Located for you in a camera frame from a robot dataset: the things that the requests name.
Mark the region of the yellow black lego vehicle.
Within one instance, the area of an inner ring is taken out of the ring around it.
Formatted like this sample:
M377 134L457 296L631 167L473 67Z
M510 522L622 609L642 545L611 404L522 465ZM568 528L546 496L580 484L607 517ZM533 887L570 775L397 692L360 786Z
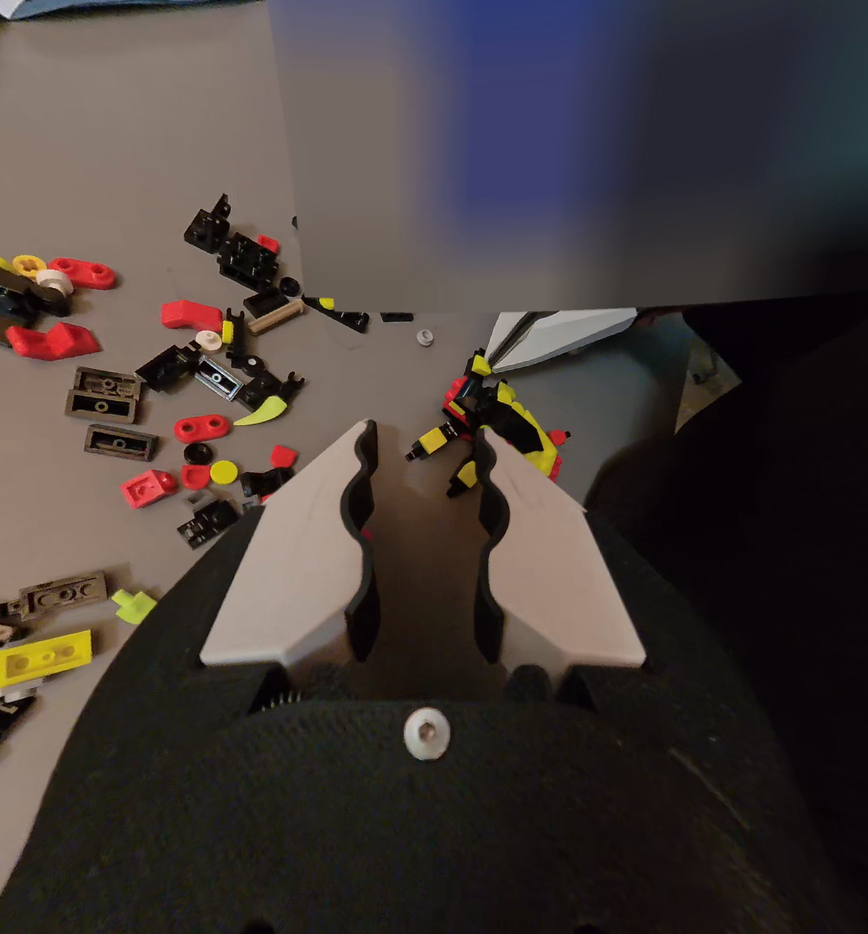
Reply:
M477 431L487 427L557 482L562 466L559 450L569 432L545 431L507 381L488 383L493 374L486 351L479 348L467 361L463 376L453 380L444 393L444 421L414 441L405 461L425 461L456 440L473 442Z

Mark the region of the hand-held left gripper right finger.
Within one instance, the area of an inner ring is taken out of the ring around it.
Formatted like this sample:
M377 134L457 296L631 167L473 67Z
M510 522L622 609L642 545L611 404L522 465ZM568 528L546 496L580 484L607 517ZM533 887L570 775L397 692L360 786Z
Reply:
M485 660L507 673L641 668L646 650L584 508L491 428L474 455L487 541L473 622Z

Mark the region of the person's dark knit sweater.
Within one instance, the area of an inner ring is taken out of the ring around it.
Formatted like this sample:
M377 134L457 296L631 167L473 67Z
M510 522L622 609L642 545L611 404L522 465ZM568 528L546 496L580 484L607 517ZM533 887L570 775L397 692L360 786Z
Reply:
M585 503L720 633L868 922L868 291L682 317L739 384Z

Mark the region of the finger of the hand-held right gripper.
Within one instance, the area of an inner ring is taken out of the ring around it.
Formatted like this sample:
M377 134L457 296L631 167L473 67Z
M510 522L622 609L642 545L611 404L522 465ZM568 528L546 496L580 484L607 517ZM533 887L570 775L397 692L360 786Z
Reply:
M505 358L493 358L493 373L504 374L579 351L624 332L637 316L637 308L537 313L524 340Z
M537 313L502 313L490 334L487 358L505 358L528 335L537 321Z

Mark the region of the pile of lego pieces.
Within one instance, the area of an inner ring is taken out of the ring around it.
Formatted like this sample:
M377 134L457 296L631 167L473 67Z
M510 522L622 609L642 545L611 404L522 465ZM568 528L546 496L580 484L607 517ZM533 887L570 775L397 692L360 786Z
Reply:
M216 539L239 519L233 503L211 495L211 483L231 485L240 480L246 511L267 500L293 475L297 454L282 447L274 449L271 469L264 473L240 473L233 462L213 461L211 440L228 435L233 425L276 419L305 384L294 372L278 379L260 357L249 352L246 337L265 333L308 308L356 333L365 333L370 320L366 313L336 309L332 298L303 294L292 277L285 276L274 285L279 243L263 235L254 242L242 234L230 234L229 216L229 198L223 194L212 211L198 212L184 239L217 254L221 274L254 290L243 303L252 320L246 321L243 312L235 314L231 308L223 311L187 300L164 304L164 326L192 329L194 338L185 345L166 348L133 373L78 367L65 407L69 416L99 415L105 419L105 424L89 426L83 446L86 452L140 463L152 461L159 444L156 435L131 428L146 391L170 392L190 378L219 398L236 401L250 411L249 416L235 421L220 414L178 420L172 430L183 445L180 476L150 469L119 486L130 509L147 508L181 488L188 490L185 509L190 519L180 524L177 532L194 550ZM93 333L69 324L67 314L77 288L107 289L115 281L113 270L101 263L73 258L44 263L33 255L18 255L8 263L0 257L0 344L23 359L43 362L99 353L101 345ZM117 605L117 616L136 626L156 606L143 591L130 594L117 589L109 593L107 589L106 573L98 570L44 582L20 590L12 601L0 602L0 739L31 707L35 683L90 663L90 632L64 641L40 641L29 649L13 649L12 644L34 634L33 624L42 616L111 599Z

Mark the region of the lego instruction booklet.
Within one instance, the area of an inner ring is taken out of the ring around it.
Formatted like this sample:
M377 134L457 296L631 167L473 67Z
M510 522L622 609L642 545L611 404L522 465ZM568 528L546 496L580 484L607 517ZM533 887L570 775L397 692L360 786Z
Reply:
M48 17L81 17L123 11L168 11L244 6L249 1L0 1L0 25Z

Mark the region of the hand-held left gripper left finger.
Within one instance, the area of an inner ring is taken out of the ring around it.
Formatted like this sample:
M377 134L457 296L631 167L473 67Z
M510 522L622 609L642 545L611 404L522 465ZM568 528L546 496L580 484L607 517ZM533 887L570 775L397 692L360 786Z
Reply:
M381 625L370 541L378 430L363 419L273 494L200 650L289 673L368 660Z

